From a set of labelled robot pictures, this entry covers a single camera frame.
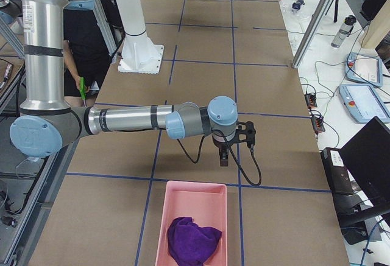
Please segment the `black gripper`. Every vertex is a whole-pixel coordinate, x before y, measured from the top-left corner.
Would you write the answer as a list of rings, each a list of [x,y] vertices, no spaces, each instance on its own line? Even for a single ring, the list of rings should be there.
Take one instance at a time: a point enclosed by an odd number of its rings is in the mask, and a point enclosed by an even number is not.
[[[221,167],[229,165],[229,147],[232,145],[232,140],[225,141],[222,136],[212,136],[213,144],[219,149],[219,163]]]

